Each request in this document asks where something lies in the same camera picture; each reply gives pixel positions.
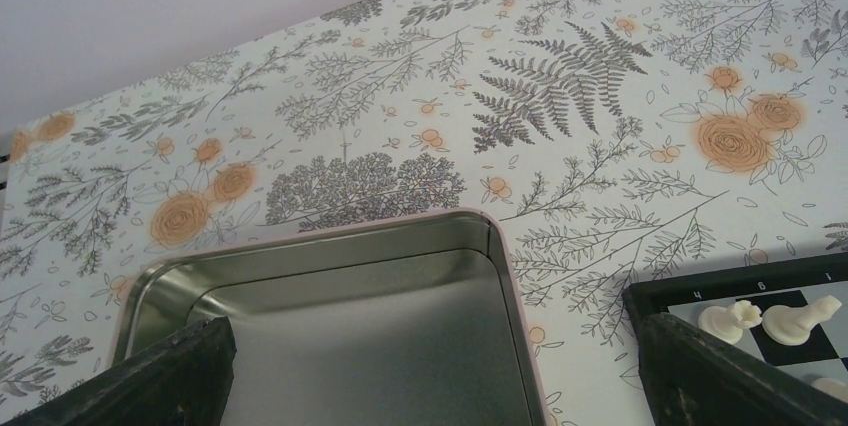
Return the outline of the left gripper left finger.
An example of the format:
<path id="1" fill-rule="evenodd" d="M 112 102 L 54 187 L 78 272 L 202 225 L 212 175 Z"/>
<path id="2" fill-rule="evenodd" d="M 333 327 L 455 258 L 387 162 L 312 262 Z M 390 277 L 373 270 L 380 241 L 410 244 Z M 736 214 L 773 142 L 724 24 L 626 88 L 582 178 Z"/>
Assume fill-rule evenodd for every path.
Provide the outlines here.
<path id="1" fill-rule="evenodd" d="M 234 379 L 230 320 L 185 326 L 9 425 L 219 425 Z"/>

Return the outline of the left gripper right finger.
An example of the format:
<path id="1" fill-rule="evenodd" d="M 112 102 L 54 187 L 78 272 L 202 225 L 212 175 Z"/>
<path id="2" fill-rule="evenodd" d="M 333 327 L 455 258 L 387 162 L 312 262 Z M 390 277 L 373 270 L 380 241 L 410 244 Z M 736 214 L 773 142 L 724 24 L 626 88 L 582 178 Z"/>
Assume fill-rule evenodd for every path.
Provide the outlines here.
<path id="1" fill-rule="evenodd" d="M 845 425 L 847 403 L 669 313 L 638 327 L 656 425 Z"/>

